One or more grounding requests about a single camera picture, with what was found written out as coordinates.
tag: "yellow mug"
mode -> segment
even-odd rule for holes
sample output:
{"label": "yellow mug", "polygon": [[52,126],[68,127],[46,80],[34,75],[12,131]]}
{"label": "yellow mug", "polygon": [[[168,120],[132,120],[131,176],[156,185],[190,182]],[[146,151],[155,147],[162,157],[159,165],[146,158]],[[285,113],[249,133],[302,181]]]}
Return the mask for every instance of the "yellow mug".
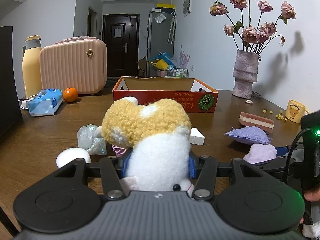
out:
{"label": "yellow mug", "polygon": [[301,117],[304,116],[305,112],[310,114],[310,111],[304,104],[291,99],[285,111],[285,117],[293,122],[300,123]]}

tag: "white plush body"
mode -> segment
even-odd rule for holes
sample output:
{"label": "white plush body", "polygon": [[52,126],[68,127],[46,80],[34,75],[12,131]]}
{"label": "white plush body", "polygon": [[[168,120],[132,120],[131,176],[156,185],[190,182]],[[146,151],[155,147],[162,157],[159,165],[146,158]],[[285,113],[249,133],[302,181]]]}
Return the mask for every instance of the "white plush body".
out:
{"label": "white plush body", "polygon": [[126,177],[136,177],[135,188],[141,191],[172,191],[175,184],[187,191],[192,186],[189,151],[187,136],[178,132],[144,138],[133,149]]}

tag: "vase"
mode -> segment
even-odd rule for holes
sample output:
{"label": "vase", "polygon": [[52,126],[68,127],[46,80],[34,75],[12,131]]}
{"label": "vase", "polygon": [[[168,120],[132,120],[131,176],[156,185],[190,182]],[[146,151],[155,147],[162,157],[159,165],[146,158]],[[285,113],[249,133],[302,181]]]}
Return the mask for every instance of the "vase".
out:
{"label": "vase", "polygon": [[259,55],[238,50],[233,76],[236,78],[232,94],[236,97],[250,99],[252,83],[257,82]]}

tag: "pink suitcase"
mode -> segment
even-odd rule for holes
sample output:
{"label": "pink suitcase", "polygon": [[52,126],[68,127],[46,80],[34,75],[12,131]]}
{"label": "pink suitcase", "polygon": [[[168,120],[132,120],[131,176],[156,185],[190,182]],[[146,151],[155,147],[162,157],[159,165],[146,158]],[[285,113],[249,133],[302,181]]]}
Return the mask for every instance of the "pink suitcase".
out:
{"label": "pink suitcase", "polygon": [[74,87],[79,94],[97,93],[107,81],[107,46],[86,36],[46,46],[40,52],[40,72],[42,89]]}

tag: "plastic bag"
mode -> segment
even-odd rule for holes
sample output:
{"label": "plastic bag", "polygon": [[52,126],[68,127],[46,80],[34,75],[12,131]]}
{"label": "plastic bag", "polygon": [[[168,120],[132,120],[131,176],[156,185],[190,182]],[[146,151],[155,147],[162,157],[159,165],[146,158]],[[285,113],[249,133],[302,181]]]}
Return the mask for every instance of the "plastic bag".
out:
{"label": "plastic bag", "polygon": [[164,13],[161,13],[159,16],[155,17],[155,21],[160,24],[166,19],[166,15]]}
{"label": "plastic bag", "polygon": [[107,155],[107,147],[103,138],[96,138],[96,129],[93,124],[83,126],[77,133],[78,147],[87,150],[89,155]]}

